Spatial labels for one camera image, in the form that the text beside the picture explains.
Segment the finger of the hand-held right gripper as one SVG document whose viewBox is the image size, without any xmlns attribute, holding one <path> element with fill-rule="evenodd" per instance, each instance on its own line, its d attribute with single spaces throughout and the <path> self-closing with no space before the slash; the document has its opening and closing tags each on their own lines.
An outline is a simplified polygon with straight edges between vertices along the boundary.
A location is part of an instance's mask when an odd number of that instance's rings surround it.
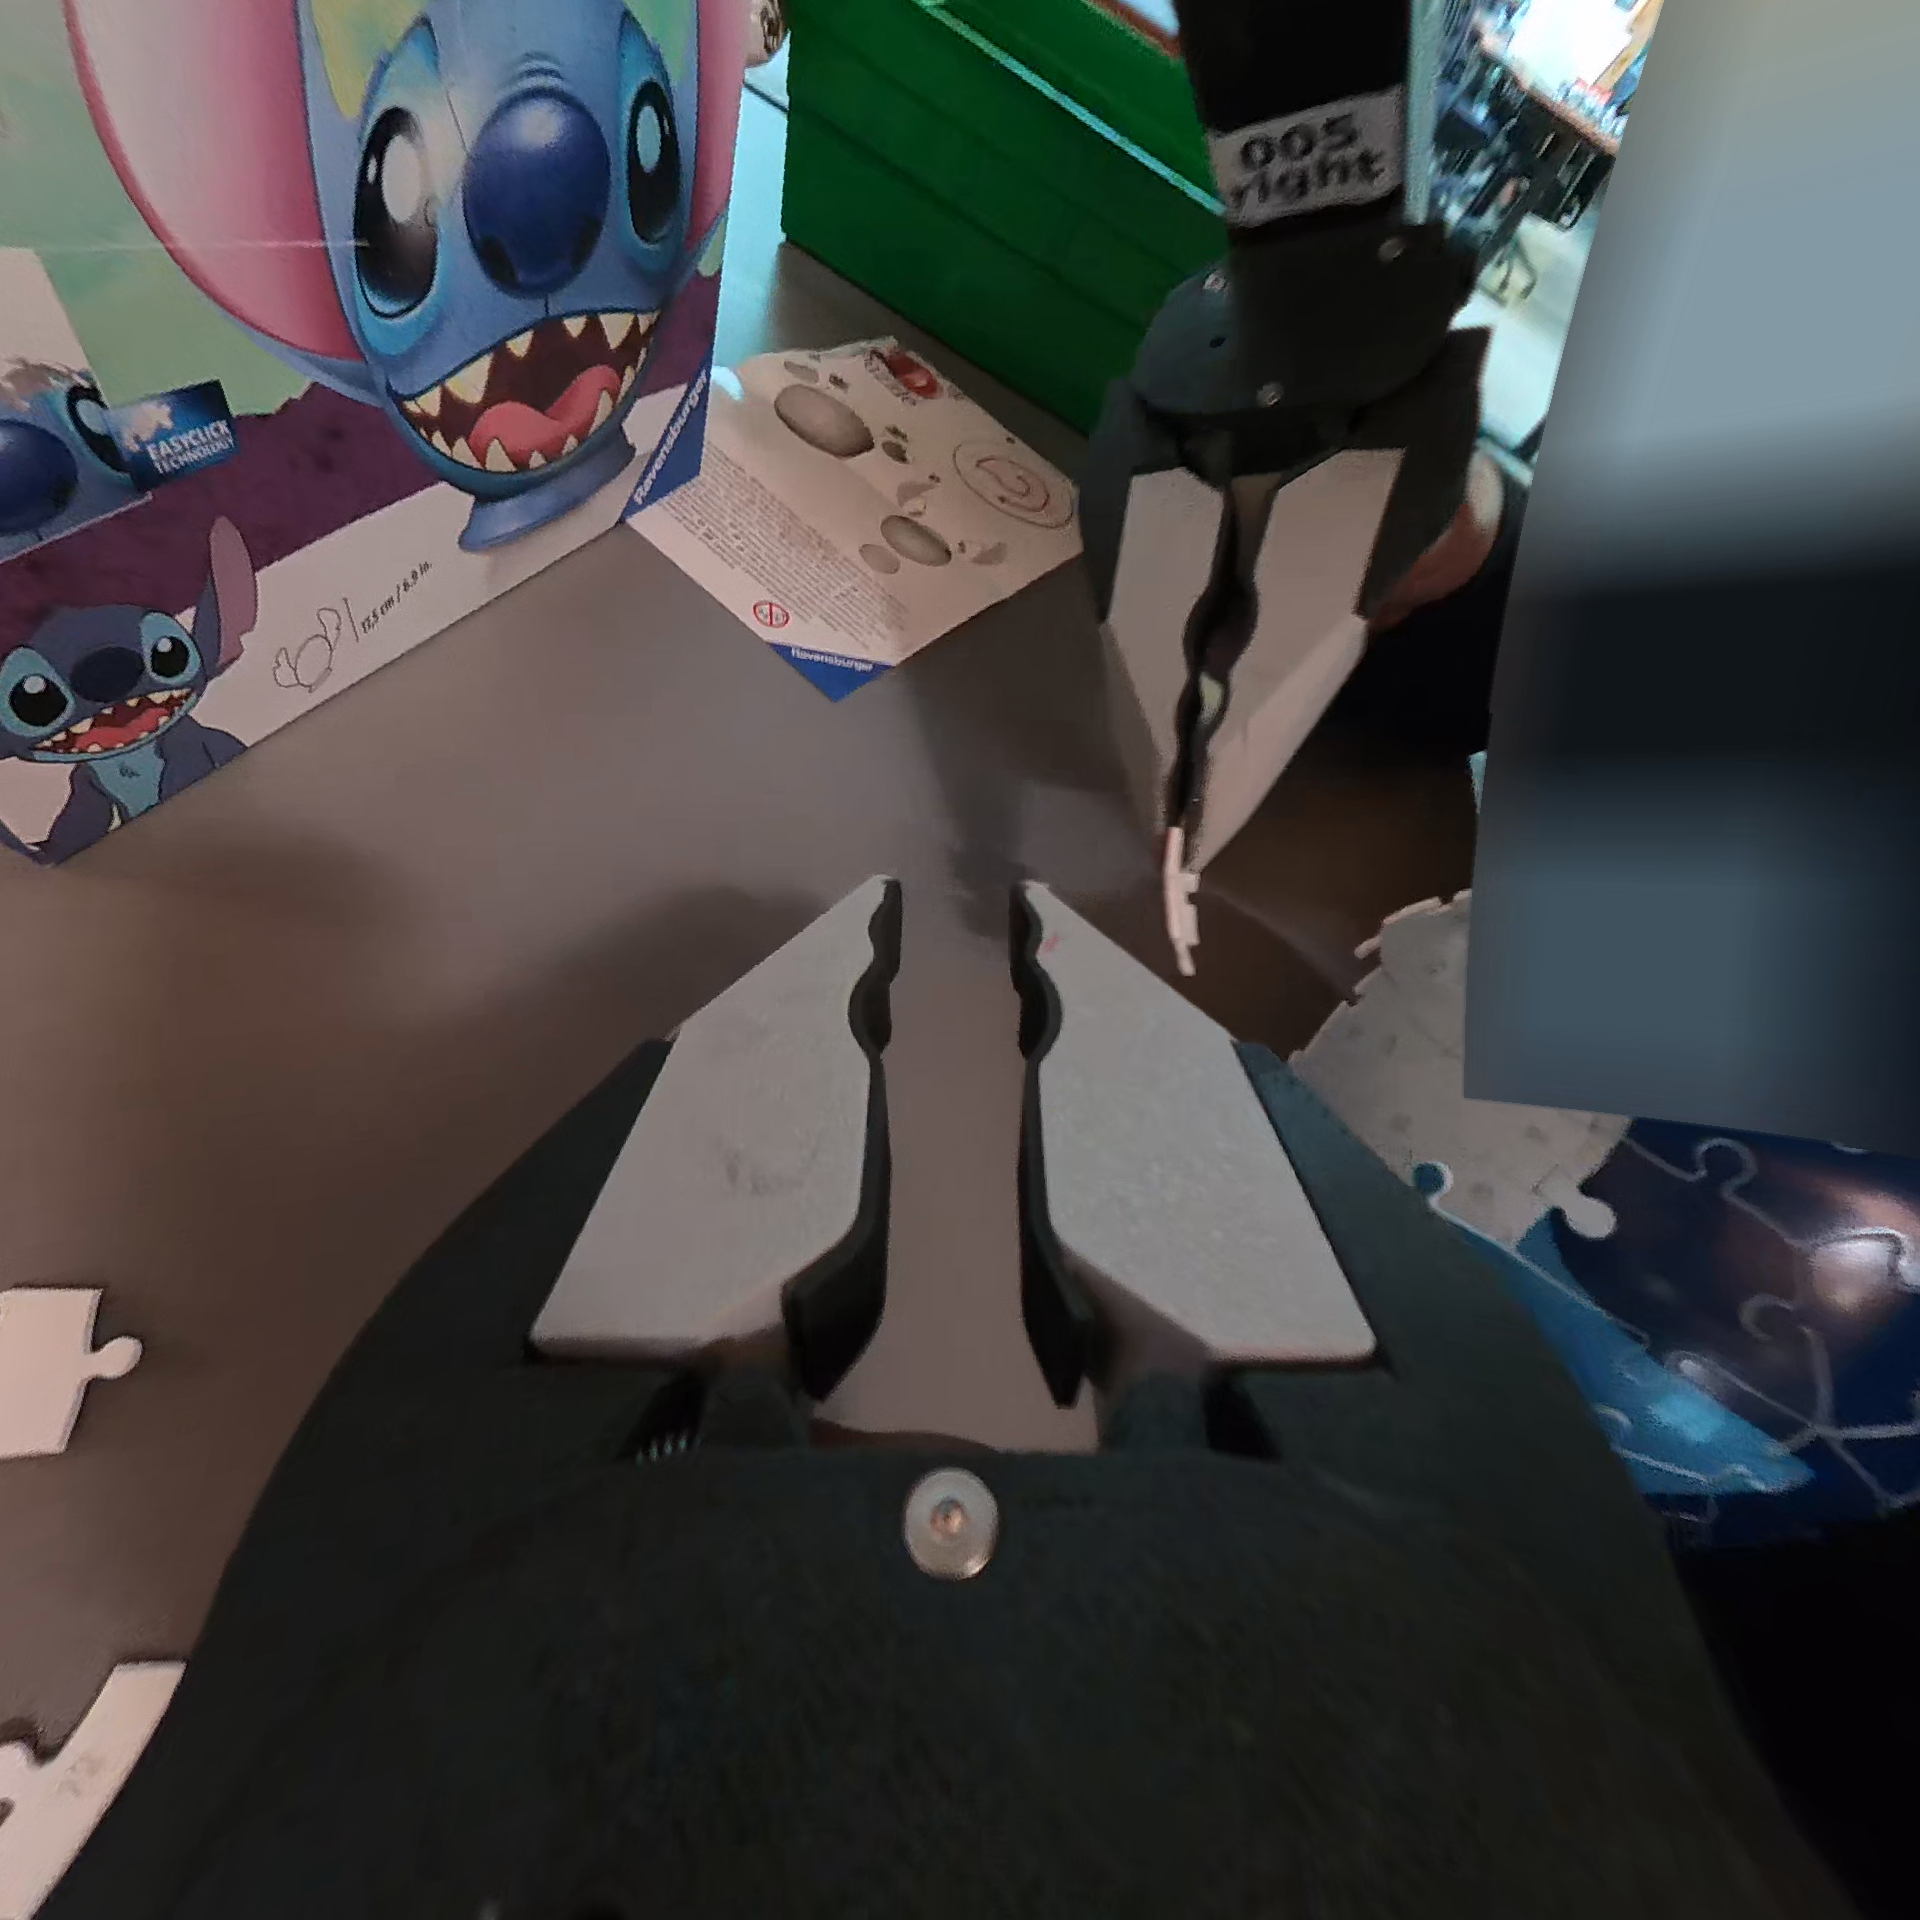
<svg viewBox="0 0 1920 1920">
<path fill-rule="evenodd" d="M 1254 816 L 1354 671 L 1359 601 L 1399 468 L 1402 448 L 1345 448 L 1275 492 L 1251 569 L 1251 639 L 1203 757 L 1192 872 Z"/>
<path fill-rule="evenodd" d="M 1106 722 L 1142 827 L 1230 827 L 1230 628 L 1212 628 L 1212 575 L 1233 510 L 1187 468 L 1128 486 L 1103 617 Z"/>
</svg>

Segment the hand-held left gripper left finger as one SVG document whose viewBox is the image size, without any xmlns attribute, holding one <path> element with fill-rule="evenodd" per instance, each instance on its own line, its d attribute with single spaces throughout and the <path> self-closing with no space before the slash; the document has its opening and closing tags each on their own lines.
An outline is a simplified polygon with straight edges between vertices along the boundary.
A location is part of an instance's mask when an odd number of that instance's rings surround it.
<svg viewBox="0 0 1920 1920">
<path fill-rule="evenodd" d="M 886 1302 L 902 881 L 692 1012 L 535 1315 L 540 1359 L 756 1364 L 829 1401 Z"/>
</svg>

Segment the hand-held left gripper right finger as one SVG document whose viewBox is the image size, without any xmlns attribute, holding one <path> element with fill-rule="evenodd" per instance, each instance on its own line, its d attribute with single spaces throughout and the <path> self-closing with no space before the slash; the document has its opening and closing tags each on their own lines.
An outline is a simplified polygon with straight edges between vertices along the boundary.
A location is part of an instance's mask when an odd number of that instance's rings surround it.
<svg viewBox="0 0 1920 1920">
<path fill-rule="evenodd" d="M 1237 1040 L 1052 888 L 1011 895 L 1022 1332 L 1055 1406 L 1359 1370 L 1378 1339 Z"/>
</svg>

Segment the blue puzzle ball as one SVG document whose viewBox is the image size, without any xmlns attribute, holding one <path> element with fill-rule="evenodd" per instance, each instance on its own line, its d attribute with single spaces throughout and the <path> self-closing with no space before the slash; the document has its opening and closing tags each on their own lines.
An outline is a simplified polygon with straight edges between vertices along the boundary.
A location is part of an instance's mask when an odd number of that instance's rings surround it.
<svg viewBox="0 0 1920 1920">
<path fill-rule="evenodd" d="M 1827 1449 L 1918 1500 L 1915 1158 L 1470 1099 L 1470 913 L 1388 917 L 1294 1073 L 1496 1257 L 1619 1455 Z"/>
</svg>

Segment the person's right forearm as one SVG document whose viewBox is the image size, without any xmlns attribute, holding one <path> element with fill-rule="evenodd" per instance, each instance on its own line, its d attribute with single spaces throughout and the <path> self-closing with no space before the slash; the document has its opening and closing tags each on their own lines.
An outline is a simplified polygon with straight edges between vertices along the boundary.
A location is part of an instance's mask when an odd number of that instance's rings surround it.
<svg viewBox="0 0 1920 1920">
<path fill-rule="evenodd" d="M 1504 621 L 1504 590 L 1460 590 L 1371 631 L 1344 715 L 1410 750 L 1483 752 Z"/>
</svg>

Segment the cartoon printed puzzle box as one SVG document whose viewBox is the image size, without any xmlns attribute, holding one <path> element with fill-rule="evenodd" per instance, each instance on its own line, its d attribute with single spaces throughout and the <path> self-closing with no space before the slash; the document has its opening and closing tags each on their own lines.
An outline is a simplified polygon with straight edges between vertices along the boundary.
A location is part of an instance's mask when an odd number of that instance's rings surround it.
<svg viewBox="0 0 1920 1920">
<path fill-rule="evenodd" d="M 706 458 L 736 2 L 4 7 L 4 852 Z"/>
</svg>

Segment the person's right hand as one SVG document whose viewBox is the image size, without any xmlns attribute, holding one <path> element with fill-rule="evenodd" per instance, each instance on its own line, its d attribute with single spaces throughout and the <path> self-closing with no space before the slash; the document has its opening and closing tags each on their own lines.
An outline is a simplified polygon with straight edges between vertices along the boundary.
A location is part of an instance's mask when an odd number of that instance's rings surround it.
<svg viewBox="0 0 1920 1920">
<path fill-rule="evenodd" d="M 1479 441 L 1447 528 L 1378 594 L 1366 621 L 1371 639 L 1470 590 L 1493 566 L 1522 496 L 1509 464 Z"/>
</svg>

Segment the white instruction leaflet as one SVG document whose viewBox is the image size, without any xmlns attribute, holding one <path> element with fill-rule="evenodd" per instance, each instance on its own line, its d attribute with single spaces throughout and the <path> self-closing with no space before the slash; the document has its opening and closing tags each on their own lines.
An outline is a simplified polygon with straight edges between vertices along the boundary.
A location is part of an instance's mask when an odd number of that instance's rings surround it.
<svg viewBox="0 0 1920 1920">
<path fill-rule="evenodd" d="M 829 701 L 1083 554 L 1073 481 L 896 339 L 707 372 L 627 523 Z"/>
</svg>

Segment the green plastic bin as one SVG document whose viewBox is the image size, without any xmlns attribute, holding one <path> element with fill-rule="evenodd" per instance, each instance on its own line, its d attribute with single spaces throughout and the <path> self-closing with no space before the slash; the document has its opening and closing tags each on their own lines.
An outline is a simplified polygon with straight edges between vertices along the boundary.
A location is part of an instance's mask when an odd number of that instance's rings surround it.
<svg viewBox="0 0 1920 1920">
<path fill-rule="evenodd" d="M 1085 436 L 1226 249 L 1172 7 L 787 19 L 787 239 Z"/>
</svg>

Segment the person's dark clothed torso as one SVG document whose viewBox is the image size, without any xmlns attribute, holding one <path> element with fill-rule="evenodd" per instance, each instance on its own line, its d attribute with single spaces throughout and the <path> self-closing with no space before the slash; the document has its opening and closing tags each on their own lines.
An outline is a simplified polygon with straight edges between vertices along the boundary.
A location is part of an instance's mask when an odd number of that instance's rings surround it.
<svg viewBox="0 0 1920 1920">
<path fill-rule="evenodd" d="M 1820 1546 L 1693 1553 L 1660 1530 L 1797 1827 L 1860 1914 L 1915 1917 L 1918 1502 L 1884 1507 Z"/>
</svg>

